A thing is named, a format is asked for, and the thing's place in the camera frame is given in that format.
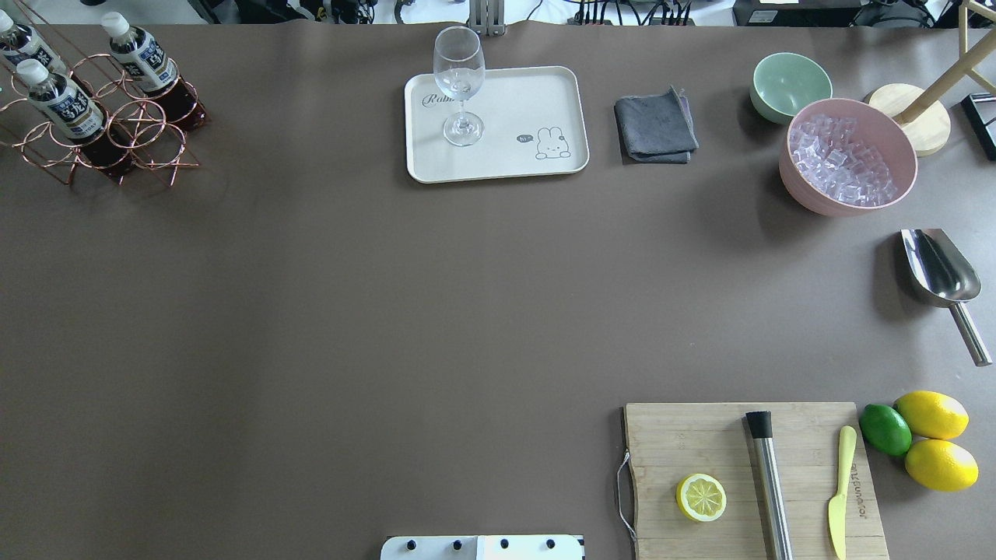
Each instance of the mint green bowl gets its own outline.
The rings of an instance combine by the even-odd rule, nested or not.
[[[806,105],[833,96],[827,72],[802,55],[775,53],[754,67],[750,101],[772,123],[787,125]]]

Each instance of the wooden cutting board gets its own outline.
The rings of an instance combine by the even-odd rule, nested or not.
[[[837,558],[827,502],[837,492],[841,426],[858,428],[854,403],[680,403],[625,406],[635,510],[636,559],[773,558],[762,523],[764,497],[744,414],[771,411],[775,455],[797,560]],[[719,519],[700,523],[675,503],[693,472],[726,490]],[[848,560],[887,559],[865,443],[858,438],[847,513]]]

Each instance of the metal ice scoop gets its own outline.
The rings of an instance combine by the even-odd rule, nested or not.
[[[975,365],[993,363],[965,302],[979,295],[982,282],[942,229],[902,229],[902,246],[914,284],[927,303],[951,310]]]

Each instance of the yellow knife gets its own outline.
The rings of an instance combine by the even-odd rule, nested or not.
[[[830,540],[834,542],[834,552],[841,560],[848,557],[844,543],[844,518],[848,510],[848,482],[851,478],[851,463],[855,460],[855,445],[858,434],[846,425],[841,428],[841,443],[837,449],[837,494],[830,498],[827,513],[830,519]]]

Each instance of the black muddler tip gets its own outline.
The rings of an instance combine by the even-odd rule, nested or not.
[[[750,426],[750,436],[754,439],[771,437],[771,411],[747,413],[747,425]]]

